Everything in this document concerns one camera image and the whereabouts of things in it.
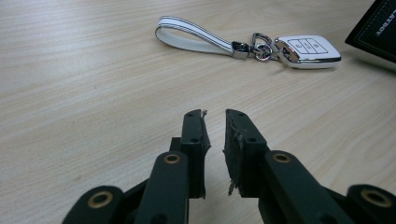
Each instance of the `key fob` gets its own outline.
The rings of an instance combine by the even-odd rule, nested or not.
[[[272,47],[279,59],[292,68],[330,68],[341,61],[337,49],[319,35],[281,36]]]

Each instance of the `white leather strap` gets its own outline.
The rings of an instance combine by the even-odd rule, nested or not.
[[[189,39],[171,33],[169,29],[194,35],[204,41]],[[158,21],[155,35],[162,42],[178,49],[233,56],[232,43],[208,32],[206,29],[177,17],[164,16]]]

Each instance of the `black mechanical part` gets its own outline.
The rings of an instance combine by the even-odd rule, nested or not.
[[[179,150],[193,158],[189,160],[189,190],[190,198],[195,199],[205,197],[205,155],[210,149],[205,115],[206,111],[201,110],[193,110],[184,115],[181,138],[172,139],[172,144],[176,146],[171,146],[170,149]]]
[[[134,223],[188,223],[188,165],[177,151],[157,158]]]
[[[205,154],[210,148],[205,111],[184,116],[181,137],[154,163],[151,176],[122,192],[102,186],[82,195],[64,224],[188,223],[189,198],[205,197]]]
[[[290,153],[267,152],[263,164],[263,178],[289,223],[353,223],[326,189]]]
[[[226,110],[224,154],[233,188],[259,198],[265,224],[396,223],[396,197],[369,185],[347,196],[322,187],[293,155],[271,151],[248,115]]]
[[[258,198],[263,193],[261,160],[270,149],[248,115],[226,110],[224,155],[231,178],[229,194],[239,189],[244,198]]]

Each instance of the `lanyard loop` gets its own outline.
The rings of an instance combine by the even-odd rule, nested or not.
[[[194,35],[204,41],[189,39],[187,37],[177,35],[176,33],[171,33],[169,30],[176,30],[189,35]],[[237,41],[229,42],[190,21],[177,17],[164,16],[158,21],[155,35],[162,42],[178,49],[227,55],[232,56],[235,59],[242,60],[254,57],[260,62],[265,62],[269,59],[277,59],[276,56],[273,56],[271,38],[260,33],[253,34],[251,45]],[[256,45],[257,39],[263,40],[264,43]]]

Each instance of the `desk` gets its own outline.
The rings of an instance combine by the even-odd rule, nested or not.
[[[396,65],[344,43],[373,3],[354,1],[3,1],[0,3],[0,222],[60,223],[87,190],[149,177],[207,109],[206,199],[190,223],[261,223],[258,202],[228,197],[225,109],[247,113],[271,149],[293,153],[325,187],[396,193]],[[322,35],[334,69],[174,49],[163,15],[226,38]]]

